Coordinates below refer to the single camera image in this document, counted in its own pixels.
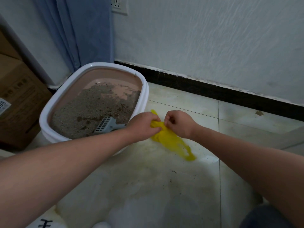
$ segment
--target tile floor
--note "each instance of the tile floor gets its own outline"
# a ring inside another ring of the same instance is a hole
[[[200,125],[256,144],[304,125],[293,119],[149,83],[146,111],[181,109]],[[146,140],[110,158],[58,203],[69,227],[238,227],[261,197],[201,145],[187,162]],[[47,145],[39,134],[29,145]]]

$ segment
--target wall outlet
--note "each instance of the wall outlet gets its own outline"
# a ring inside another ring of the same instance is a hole
[[[128,15],[127,0],[111,0],[112,12]]]

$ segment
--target tile grout line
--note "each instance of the tile grout line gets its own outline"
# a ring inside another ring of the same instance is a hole
[[[218,113],[218,119],[217,123],[219,126],[219,100],[217,101],[217,113]],[[219,220],[220,220],[220,227],[222,228],[222,195],[221,195],[221,160],[219,159]]]
[[[158,102],[158,101],[152,101],[152,102],[156,102],[156,103],[159,103],[159,104],[167,105],[167,104],[164,104],[164,103],[161,103],[161,102]],[[172,106],[172,105],[167,105],[167,106],[171,106],[171,107],[174,107],[174,108],[177,108],[177,109],[187,110],[187,109],[179,108],[179,107]],[[187,110],[187,111],[192,112],[192,113],[196,113],[196,114],[200,114],[200,115],[204,115],[204,116],[208,116],[208,117],[211,117],[211,118],[216,118],[216,117],[213,117],[213,116],[209,116],[209,115],[206,115],[206,114],[201,114],[201,113],[194,112],[194,111],[191,111],[191,110]]]

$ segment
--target white shoe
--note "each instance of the white shoe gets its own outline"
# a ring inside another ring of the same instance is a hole
[[[111,228],[111,226],[106,222],[96,223],[92,228]]]

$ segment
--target gray litter scoop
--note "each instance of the gray litter scoop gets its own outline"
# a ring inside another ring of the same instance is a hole
[[[112,130],[122,129],[126,126],[127,124],[116,124],[116,119],[113,117],[104,117],[93,134],[109,133]]]

